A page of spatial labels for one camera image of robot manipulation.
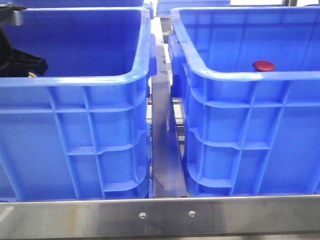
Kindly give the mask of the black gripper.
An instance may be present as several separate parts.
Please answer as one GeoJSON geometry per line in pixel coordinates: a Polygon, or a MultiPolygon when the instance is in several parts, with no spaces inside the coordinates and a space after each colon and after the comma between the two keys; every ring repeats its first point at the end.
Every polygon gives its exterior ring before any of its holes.
{"type": "Polygon", "coordinates": [[[43,76],[49,66],[45,58],[15,49],[3,25],[20,26],[23,24],[24,5],[0,5],[0,77],[28,77],[29,73],[43,76]]]}

